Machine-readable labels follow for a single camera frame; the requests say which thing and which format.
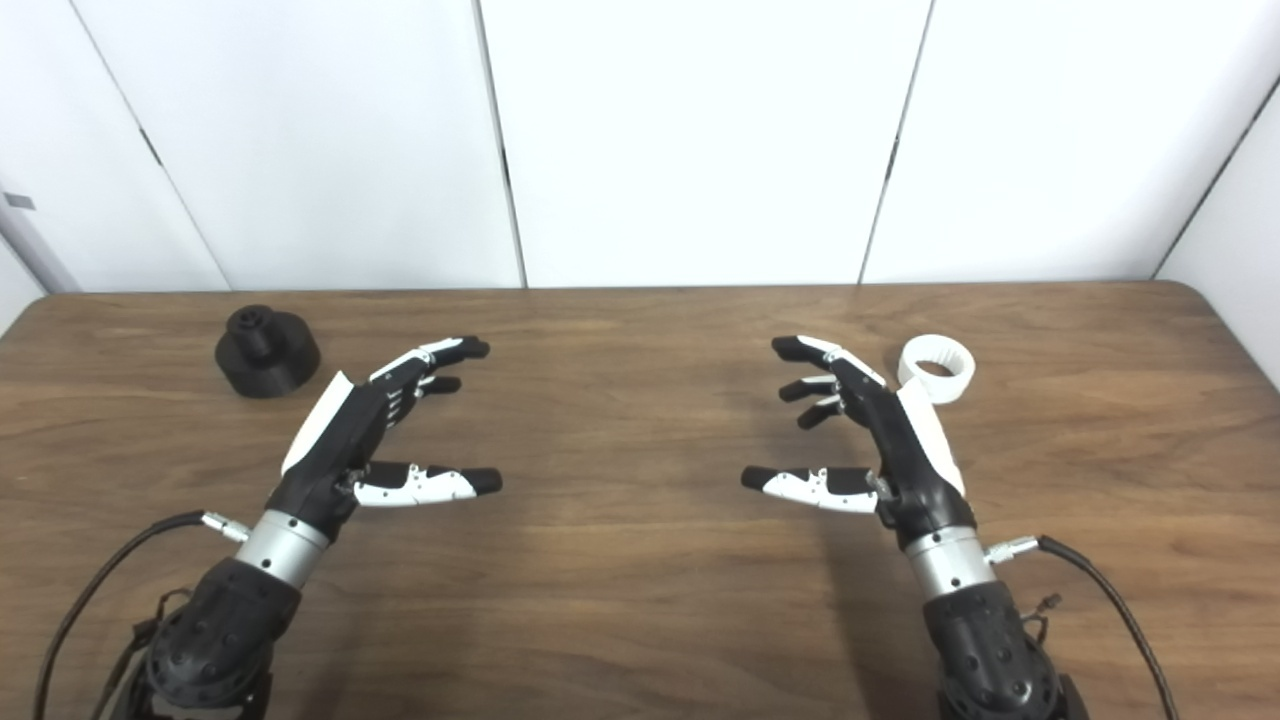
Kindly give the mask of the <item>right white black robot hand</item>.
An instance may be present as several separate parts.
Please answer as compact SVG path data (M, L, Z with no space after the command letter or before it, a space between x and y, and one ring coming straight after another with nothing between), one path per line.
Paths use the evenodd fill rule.
M786 402L819 396L797 427L808 430L846 416L869 432L879 468L749 466L744 487L819 509L874 514L895 532L900 548L951 528L977 528L947 437L923 389L890 388L879 373L829 341L791 334L774 337L771 347L786 363L823 370L780 389Z

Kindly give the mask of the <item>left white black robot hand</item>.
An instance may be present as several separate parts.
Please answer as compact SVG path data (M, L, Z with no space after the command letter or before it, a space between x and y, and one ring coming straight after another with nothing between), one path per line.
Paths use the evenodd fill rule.
M436 375L440 368L489 352L476 336L451 337L408 350L361 384L337 373L294 437L265 509L333 543L360 506L448 503L500 491L493 468L421 468L374 457L419 400L460 389L460 379Z

